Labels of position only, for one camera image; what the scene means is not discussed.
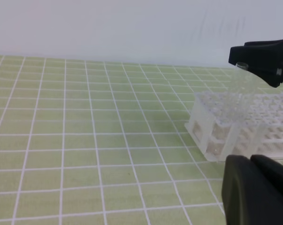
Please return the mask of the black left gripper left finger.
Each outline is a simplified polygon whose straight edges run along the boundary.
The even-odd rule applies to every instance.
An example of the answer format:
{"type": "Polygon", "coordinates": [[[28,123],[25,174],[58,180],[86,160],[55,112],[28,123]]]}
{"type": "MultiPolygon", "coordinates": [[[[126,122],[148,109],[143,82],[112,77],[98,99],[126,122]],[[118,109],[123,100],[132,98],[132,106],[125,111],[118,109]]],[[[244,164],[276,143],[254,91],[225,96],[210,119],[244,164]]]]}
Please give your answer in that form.
{"type": "Polygon", "coordinates": [[[225,161],[222,201],[228,225],[283,225],[283,206],[251,204],[250,158],[229,155],[225,161]]]}

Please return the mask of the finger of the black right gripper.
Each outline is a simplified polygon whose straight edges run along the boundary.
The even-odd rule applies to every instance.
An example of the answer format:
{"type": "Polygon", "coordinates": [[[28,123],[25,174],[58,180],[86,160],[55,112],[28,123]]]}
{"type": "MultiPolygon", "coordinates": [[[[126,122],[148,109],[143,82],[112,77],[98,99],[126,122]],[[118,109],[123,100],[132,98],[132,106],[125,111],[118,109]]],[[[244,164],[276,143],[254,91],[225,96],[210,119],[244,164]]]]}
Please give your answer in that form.
{"type": "Polygon", "coordinates": [[[283,83],[283,55],[250,55],[249,71],[269,86],[277,88],[283,83]]]}
{"type": "Polygon", "coordinates": [[[250,67],[277,67],[283,63],[283,39],[231,47],[228,62],[232,65],[242,62],[250,67]]]}

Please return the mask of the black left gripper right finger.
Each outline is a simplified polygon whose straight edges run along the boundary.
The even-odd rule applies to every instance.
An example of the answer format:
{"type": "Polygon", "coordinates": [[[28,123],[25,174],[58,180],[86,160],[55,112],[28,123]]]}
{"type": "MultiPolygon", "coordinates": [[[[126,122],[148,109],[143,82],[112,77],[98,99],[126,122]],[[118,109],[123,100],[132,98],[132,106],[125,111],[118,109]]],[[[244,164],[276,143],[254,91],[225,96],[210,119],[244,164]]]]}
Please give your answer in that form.
{"type": "Polygon", "coordinates": [[[264,156],[252,155],[251,204],[283,206],[283,165],[264,156]]]}

